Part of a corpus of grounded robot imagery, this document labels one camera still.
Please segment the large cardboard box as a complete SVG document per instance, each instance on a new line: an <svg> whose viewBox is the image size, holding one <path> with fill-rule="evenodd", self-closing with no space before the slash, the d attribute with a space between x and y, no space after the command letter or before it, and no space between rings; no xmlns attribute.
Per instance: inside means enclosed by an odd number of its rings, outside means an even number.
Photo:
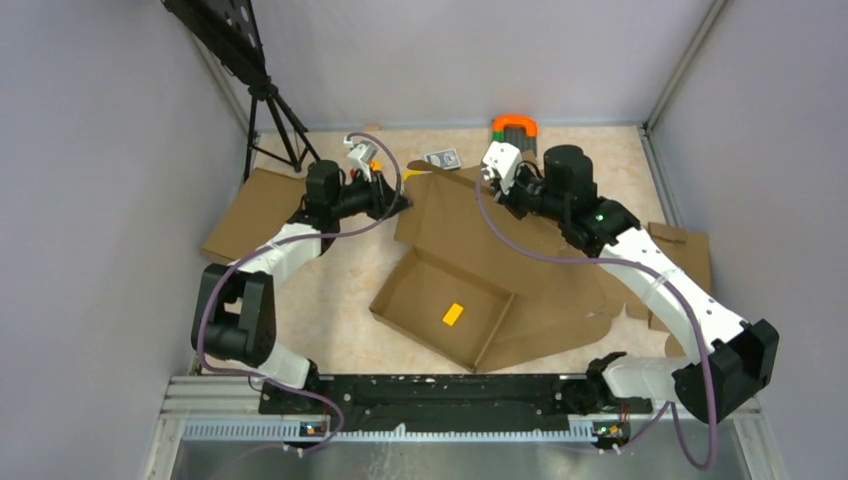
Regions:
<svg viewBox="0 0 848 480"><path fill-rule="evenodd" d="M398 215L407 246L370 304L374 317L473 373L577 349L604 337L625 307L617 282L582 257L557 226L518 220L490 196L477 199L477 170L425 171L404 183L413 205ZM442 317L464 312L453 327Z"/></svg>

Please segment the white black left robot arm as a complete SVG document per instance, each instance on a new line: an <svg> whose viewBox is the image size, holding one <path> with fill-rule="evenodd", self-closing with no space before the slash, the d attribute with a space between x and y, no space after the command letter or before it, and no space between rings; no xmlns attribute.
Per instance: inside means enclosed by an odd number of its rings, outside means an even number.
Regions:
<svg viewBox="0 0 848 480"><path fill-rule="evenodd" d="M302 180L304 191L278 231L253 251L202 273L191 341L200 364L222 361L219 374L274 383L297 413L319 404L314 364L277 339L275 291L293 273L325 254L335 240L361 235L410 207L396 156L376 136L344 137L351 164L318 160Z"/></svg>

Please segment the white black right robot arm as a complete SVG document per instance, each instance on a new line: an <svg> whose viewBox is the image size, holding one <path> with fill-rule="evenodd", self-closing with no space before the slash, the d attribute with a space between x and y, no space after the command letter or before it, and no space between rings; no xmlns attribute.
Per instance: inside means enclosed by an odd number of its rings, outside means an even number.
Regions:
<svg viewBox="0 0 848 480"><path fill-rule="evenodd" d="M765 319L751 322L723 306L654 242L620 202L599 194L592 160L557 145L535 170L519 149L493 141L481 160L475 196L494 195L515 218L557 224L582 252L572 264L595 264L635 294L683 348L681 358L613 354L586 385L589 404L612 412L626 398L672 402L703 423L718 423L772 380L780 336Z"/></svg>

